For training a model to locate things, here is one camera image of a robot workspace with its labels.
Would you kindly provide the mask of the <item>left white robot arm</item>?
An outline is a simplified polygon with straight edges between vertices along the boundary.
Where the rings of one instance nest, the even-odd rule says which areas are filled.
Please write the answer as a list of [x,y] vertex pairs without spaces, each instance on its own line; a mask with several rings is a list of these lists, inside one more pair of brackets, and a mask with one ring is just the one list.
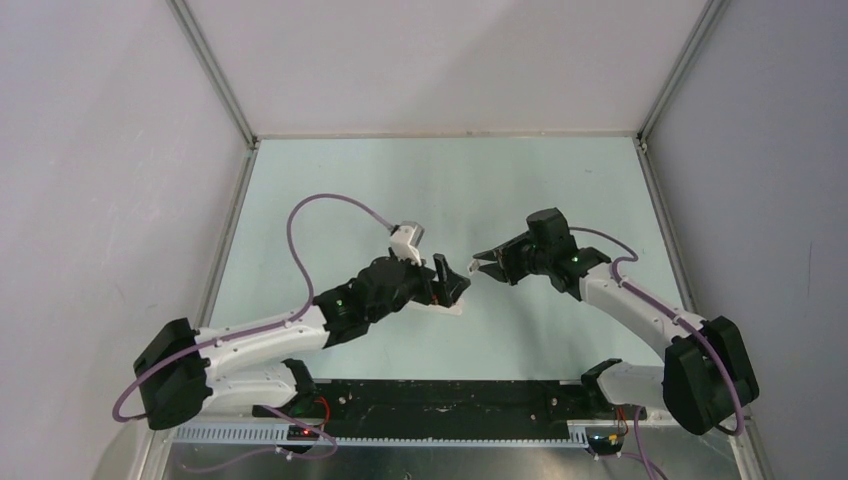
[[443,310],[460,303],[470,279],[443,255],[433,260],[427,267],[379,257],[306,307],[235,330],[194,329],[185,318],[166,323],[133,364],[143,419],[158,431],[203,412],[268,406],[308,414],[316,390],[298,354],[357,339],[410,303]]

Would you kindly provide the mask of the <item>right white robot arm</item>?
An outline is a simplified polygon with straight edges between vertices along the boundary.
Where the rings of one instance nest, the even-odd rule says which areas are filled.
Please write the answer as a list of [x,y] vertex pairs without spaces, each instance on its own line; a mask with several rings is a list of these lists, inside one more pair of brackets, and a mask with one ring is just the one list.
[[638,261],[626,247],[611,258],[581,247],[557,208],[526,219],[527,229],[492,249],[476,253],[470,271],[511,286],[524,278],[546,277],[552,287],[623,325],[644,342],[661,365],[634,365],[611,358],[580,378],[585,411],[606,418],[620,406],[669,413],[686,431],[703,435],[717,429],[739,436],[745,407],[760,389],[737,325],[724,316],[712,320],[676,307],[624,275]]

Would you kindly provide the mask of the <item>white remote control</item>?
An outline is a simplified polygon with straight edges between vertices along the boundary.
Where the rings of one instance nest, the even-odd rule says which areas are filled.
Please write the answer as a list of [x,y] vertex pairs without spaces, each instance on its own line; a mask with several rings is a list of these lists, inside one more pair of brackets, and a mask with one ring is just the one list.
[[418,302],[411,301],[406,305],[406,309],[422,311],[428,314],[460,316],[463,313],[464,306],[465,301],[463,299],[459,299],[455,304],[450,307],[445,307],[436,304],[424,305]]

